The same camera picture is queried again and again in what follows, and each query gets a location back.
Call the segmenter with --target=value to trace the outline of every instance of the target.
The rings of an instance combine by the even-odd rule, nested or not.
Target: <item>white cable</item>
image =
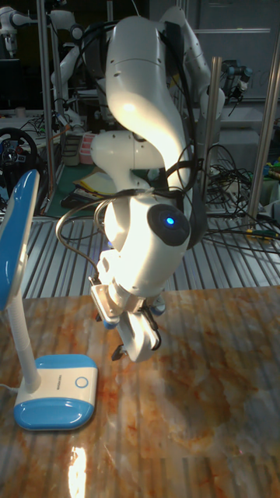
[[[9,389],[9,391],[10,391],[11,393],[13,393],[13,392],[17,393],[17,392],[19,391],[19,389],[18,389],[18,388],[11,388],[10,386],[6,386],[6,384],[0,384],[0,388],[6,388],[6,389]]]
[[[139,16],[139,17],[140,17],[140,14],[139,14],[138,9],[137,9],[137,7],[136,7],[135,1],[134,1],[134,0],[131,0],[131,1],[132,1],[133,5],[134,5],[134,7],[135,7],[135,10],[136,10],[136,12],[137,12],[137,16]]]

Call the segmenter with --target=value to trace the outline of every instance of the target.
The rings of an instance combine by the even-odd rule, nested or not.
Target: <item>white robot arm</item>
[[[17,51],[16,43],[16,33],[17,29],[24,26],[29,26],[30,24],[37,24],[37,20],[33,19],[31,16],[26,16],[21,14],[12,7],[2,7],[0,9],[0,35],[5,39],[5,46],[13,58]]]
[[[123,19],[109,43],[106,95],[112,115],[129,130],[130,139],[137,136],[146,140],[159,152],[168,171],[189,157],[182,120],[166,87],[165,58],[165,46],[155,23],[142,17]],[[116,178],[120,171],[110,141],[117,143],[117,133],[122,137],[128,137],[128,133],[113,133],[114,138],[112,133],[103,133],[93,140],[92,155],[94,158],[96,151],[105,150],[107,136],[111,154],[106,155],[104,169]],[[123,341],[113,359],[126,352],[132,361],[143,361],[160,345],[151,311],[164,311],[160,293],[180,264],[192,231],[191,163],[182,164],[179,173],[175,167],[168,176],[169,190],[165,193],[155,192],[147,184],[137,185],[126,176],[125,188],[133,192],[120,192],[105,205],[104,229],[114,249],[100,255],[100,282],[92,282],[91,293],[103,323],[108,328],[117,326]],[[145,190],[135,191],[139,187]],[[181,195],[180,209],[174,201],[175,192]]]
[[[72,12],[65,10],[52,10],[47,15],[47,22],[49,25],[52,24],[54,30],[67,30],[70,32],[72,39],[75,42],[79,42],[82,38],[84,29],[75,22],[75,17]],[[16,43],[16,33],[17,30],[25,26],[30,26],[31,24],[37,24],[36,16],[30,16],[29,14],[22,14],[16,11],[12,7],[2,7],[0,9],[0,35],[5,39],[5,46],[13,58],[16,55],[17,43]],[[72,76],[75,63],[79,56],[79,48],[74,46],[69,53],[65,56],[60,64],[61,71],[61,87],[62,87],[62,98],[68,100],[68,80]],[[51,75],[51,82],[54,87],[54,102],[57,98],[57,89],[55,86],[55,76],[54,72]],[[66,114],[69,116],[72,124],[81,125],[82,121],[80,116],[74,112],[72,109],[68,109]]]

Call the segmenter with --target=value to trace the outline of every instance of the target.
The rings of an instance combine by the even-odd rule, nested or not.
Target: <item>power cord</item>
[[[10,386],[7,386],[6,384],[0,384],[0,388],[9,389],[11,394],[16,394],[19,392],[19,388],[11,388]]]

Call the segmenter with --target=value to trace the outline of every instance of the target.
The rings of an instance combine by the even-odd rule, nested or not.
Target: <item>robotic arm in background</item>
[[[16,43],[16,33],[18,29],[26,26],[31,26],[32,24],[37,24],[37,17],[22,14],[12,7],[2,7],[0,9],[0,35],[4,37],[5,46],[13,58],[17,52]],[[67,30],[70,32],[71,37],[75,43],[78,43],[82,38],[84,29],[75,22],[75,17],[72,12],[67,12],[65,10],[51,10],[47,15],[47,23],[54,27],[54,30]],[[67,102],[68,95],[68,80],[71,78],[75,63],[79,56],[79,48],[75,45],[69,53],[64,57],[60,64],[61,71],[61,86],[62,86],[62,97]],[[54,105],[57,108],[55,102],[57,98],[57,89],[55,86],[54,73],[51,75],[51,82],[54,88]],[[80,116],[74,112],[71,108],[68,108],[65,113],[69,116],[70,121],[73,125],[81,125],[82,121]]]

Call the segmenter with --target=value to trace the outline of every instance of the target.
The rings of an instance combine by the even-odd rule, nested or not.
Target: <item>blue led light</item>
[[[173,220],[173,218],[166,218],[166,222],[169,224],[169,225],[173,225],[175,222]]]

